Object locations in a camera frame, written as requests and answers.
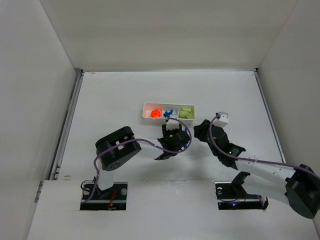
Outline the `green 2x4 lego brick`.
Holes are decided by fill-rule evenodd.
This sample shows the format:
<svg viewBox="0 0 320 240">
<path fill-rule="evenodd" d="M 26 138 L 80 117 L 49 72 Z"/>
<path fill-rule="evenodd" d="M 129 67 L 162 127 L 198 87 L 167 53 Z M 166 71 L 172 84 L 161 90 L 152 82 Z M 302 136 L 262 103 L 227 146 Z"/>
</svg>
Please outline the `green 2x4 lego brick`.
<svg viewBox="0 0 320 240">
<path fill-rule="evenodd" d="M 181 110 L 179 110 L 178 116 L 180 119 L 194 119 L 194 114 L 191 108 L 181 108 Z"/>
</svg>

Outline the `blue round lego piece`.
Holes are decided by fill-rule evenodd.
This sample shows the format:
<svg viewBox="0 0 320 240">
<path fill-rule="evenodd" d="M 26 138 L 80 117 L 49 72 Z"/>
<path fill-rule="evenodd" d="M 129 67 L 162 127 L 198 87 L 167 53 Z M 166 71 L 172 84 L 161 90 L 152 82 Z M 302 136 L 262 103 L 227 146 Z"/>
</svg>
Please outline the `blue round lego piece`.
<svg viewBox="0 0 320 240">
<path fill-rule="evenodd" d="M 173 115 L 173 113 L 174 113 L 174 111 L 171 109 L 171 110 L 169 110 L 169 111 L 165 111 L 164 114 L 163 114 L 163 116 L 164 116 L 165 118 L 169 118 L 171 115 Z"/>
</svg>

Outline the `orange round lego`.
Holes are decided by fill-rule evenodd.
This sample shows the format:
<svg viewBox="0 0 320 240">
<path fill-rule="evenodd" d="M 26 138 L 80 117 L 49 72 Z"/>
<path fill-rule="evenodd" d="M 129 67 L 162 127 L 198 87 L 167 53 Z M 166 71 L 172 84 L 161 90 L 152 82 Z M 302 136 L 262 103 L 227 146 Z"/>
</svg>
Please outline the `orange round lego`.
<svg viewBox="0 0 320 240">
<path fill-rule="evenodd" d="M 154 109 L 151 111 L 150 117 L 151 118 L 160 118 L 162 116 L 162 113 L 158 109 Z"/>
</svg>

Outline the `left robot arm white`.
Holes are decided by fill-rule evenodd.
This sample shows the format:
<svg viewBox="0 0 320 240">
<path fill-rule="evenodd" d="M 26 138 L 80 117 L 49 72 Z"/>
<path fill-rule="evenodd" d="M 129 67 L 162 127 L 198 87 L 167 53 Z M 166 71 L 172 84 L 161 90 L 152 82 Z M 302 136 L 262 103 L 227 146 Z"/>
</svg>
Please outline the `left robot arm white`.
<svg viewBox="0 0 320 240">
<path fill-rule="evenodd" d="M 129 126 L 124 126 L 95 143 L 96 155 L 100 161 L 97 173 L 97 189 L 105 191 L 114 185 L 113 176 L 106 172 L 122 167 L 136 155 L 156 161 L 167 160 L 184 152 L 190 145 L 190 131 L 182 128 L 168 129 L 162 125 L 162 137 L 146 139 L 135 136 Z"/>
</svg>

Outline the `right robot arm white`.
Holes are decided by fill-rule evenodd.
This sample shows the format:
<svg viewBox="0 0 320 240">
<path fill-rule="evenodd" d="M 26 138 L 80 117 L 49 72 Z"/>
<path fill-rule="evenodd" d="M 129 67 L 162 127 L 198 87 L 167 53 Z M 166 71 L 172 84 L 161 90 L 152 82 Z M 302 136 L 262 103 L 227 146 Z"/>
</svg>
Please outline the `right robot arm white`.
<svg viewBox="0 0 320 240">
<path fill-rule="evenodd" d="M 307 219 L 320 209 L 320 177 L 307 165 L 299 166 L 245 157 L 246 149 L 231 143 L 217 117 L 194 126 L 194 137 L 207 143 L 227 168 L 239 171 L 232 180 L 239 195 L 260 195 L 282 202 Z"/>
</svg>

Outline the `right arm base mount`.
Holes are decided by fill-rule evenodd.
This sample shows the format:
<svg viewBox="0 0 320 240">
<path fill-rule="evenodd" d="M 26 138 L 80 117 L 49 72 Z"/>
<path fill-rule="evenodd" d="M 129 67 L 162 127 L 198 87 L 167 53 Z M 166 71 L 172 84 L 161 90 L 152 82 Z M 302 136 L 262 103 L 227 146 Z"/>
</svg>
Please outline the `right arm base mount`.
<svg viewBox="0 0 320 240">
<path fill-rule="evenodd" d="M 250 173 L 241 171 L 232 181 L 216 181 L 215 194 L 219 210 L 266 210 L 267 197 L 249 194 L 243 188 Z"/>
</svg>

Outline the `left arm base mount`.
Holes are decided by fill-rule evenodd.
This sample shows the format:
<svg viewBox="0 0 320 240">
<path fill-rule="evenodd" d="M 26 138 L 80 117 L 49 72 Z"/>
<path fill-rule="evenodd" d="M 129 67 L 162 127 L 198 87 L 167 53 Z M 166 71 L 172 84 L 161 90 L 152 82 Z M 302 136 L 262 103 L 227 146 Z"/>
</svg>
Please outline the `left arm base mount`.
<svg viewBox="0 0 320 240">
<path fill-rule="evenodd" d="M 80 210 L 81 211 L 125 211 L 127 208 L 128 183 L 114 182 L 113 186 L 106 190 L 95 188 L 93 180 L 85 180 L 81 183 L 82 190 Z"/>
</svg>

